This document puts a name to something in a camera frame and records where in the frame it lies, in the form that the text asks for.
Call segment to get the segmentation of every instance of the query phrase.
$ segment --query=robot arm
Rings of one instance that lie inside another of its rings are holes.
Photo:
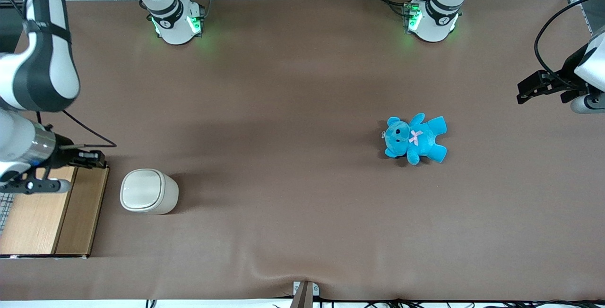
[[[203,9],[191,0],[142,0],[156,32],[171,45],[187,43],[201,35]]]
[[[410,19],[407,20],[409,32],[424,41],[436,43],[454,30],[458,11],[464,0],[414,0],[417,4]]]
[[[521,105],[538,95],[562,92],[562,103],[571,102],[576,113],[605,113],[605,26],[574,52],[555,72],[536,71],[517,87]]]
[[[64,110],[80,91],[65,0],[27,0],[24,29],[28,48],[0,56],[0,108]]]
[[[71,140],[17,113],[62,111],[80,91],[65,0],[24,3],[29,46],[0,56],[0,192],[63,192],[69,183],[48,179],[51,168],[102,166],[104,156],[66,148]],[[42,179],[37,168],[46,170]]]

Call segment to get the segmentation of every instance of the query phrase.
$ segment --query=blue teddy bear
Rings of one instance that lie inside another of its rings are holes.
[[[437,117],[422,123],[424,113],[415,115],[408,125],[397,117],[390,117],[387,121],[389,128],[384,132],[387,149],[384,153],[391,158],[407,154],[408,162],[416,165],[420,157],[426,156],[436,162],[443,162],[448,149],[435,143],[439,134],[448,131],[443,117]]]

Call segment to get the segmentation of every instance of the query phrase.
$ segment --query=white trash can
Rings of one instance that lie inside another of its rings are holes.
[[[130,171],[121,183],[121,205],[133,213],[162,215],[174,209],[177,200],[177,182],[155,169]]]

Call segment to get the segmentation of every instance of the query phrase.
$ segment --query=brown tablecloth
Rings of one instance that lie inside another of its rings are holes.
[[[91,258],[0,261],[0,297],[279,297],[300,279],[329,299],[602,297],[605,116],[515,99],[565,4],[467,0],[430,44],[378,0],[216,0],[173,47],[136,2],[69,2],[70,112],[119,148]],[[573,9],[544,58],[587,39]],[[422,111],[445,116],[445,162],[385,159],[385,120]],[[173,176],[172,213],[121,208],[136,168]]]

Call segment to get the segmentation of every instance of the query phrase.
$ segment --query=pink bow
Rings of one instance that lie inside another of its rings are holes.
[[[415,146],[418,146],[418,136],[422,134],[422,131],[416,132],[412,130],[410,133],[413,135],[413,137],[410,138],[410,143],[413,142]]]

